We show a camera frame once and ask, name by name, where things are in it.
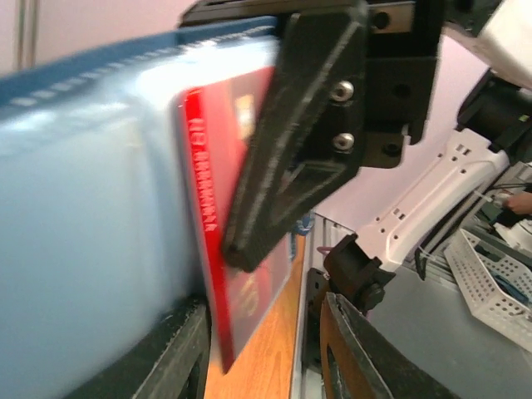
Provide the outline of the white perforated plastic basket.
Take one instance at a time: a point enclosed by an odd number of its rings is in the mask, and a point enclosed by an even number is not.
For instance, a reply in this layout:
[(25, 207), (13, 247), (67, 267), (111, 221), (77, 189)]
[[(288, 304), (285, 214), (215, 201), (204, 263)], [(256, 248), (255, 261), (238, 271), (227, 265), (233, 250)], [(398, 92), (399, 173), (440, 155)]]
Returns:
[(524, 350), (531, 350), (531, 270), (466, 229), (444, 250), (470, 313)]

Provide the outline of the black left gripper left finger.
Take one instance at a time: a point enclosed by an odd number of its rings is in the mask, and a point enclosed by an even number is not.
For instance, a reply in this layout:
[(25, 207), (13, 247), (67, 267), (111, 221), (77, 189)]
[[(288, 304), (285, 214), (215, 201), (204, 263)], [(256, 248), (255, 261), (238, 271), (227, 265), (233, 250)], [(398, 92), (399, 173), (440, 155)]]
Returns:
[(205, 297), (188, 297), (125, 356), (69, 398), (204, 397), (210, 355)]

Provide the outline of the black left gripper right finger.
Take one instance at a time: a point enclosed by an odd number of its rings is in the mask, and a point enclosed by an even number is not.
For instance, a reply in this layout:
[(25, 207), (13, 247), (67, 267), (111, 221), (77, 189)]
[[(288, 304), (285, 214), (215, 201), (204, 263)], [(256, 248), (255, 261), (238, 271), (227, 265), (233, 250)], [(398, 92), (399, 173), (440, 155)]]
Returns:
[(328, 292), (320, 314), (327, 398), (456, 398), (391, 345), (341, 294)]

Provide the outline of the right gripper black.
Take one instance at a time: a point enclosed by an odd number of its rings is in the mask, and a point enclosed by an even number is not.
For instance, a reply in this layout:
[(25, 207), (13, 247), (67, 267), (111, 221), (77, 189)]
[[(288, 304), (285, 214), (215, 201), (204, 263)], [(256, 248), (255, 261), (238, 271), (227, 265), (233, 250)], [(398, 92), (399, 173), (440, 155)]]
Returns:
[(296, 221), (354, 176), (391, 169), (424, 131), (440, 1), (199, 1), (185, 27), (275, 17), (280, 48), (221, 249), (253, 272)]

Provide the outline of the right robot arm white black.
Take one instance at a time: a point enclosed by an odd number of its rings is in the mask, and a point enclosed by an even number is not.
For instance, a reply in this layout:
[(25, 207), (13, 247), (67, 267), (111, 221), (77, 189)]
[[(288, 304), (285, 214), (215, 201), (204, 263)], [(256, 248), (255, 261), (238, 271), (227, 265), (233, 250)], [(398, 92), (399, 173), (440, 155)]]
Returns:
[(528, 1), (199, 1), (183, 27), (275, 17), (280, 49), (209, 259), (251, 273), (296, 220), (362, 167), (392, 168), (421, 139), (442, 33), (488, 71), (447, 147), (386, 213), (326, 260), (334, 288), (367, 311), (409, 251), (530, 136)]

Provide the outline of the aluminium rail front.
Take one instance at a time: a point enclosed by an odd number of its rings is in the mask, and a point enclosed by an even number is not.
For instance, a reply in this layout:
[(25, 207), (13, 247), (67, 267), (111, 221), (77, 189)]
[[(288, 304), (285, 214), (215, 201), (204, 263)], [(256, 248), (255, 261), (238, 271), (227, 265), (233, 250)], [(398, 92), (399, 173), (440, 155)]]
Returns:
[(303, 268), (289, 397), (324, 398), (318, 310), (328, 290), (323, 262), (330, 248), (352, 231), (320, 214), (306, 218), (300, 231), (304, 233), (298, 245), (303, 251)]

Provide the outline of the blue leather card holder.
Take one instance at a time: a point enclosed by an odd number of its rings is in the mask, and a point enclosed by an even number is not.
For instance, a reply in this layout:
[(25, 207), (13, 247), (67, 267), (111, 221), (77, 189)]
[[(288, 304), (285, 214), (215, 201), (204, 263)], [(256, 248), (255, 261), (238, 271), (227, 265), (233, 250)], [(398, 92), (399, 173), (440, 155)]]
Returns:
[(182, 27), (1, 81), (1, 395), (67, 395), (188, 297), (228, 371), (287, 282), (209, 259), (263, 103), (274, 17)]

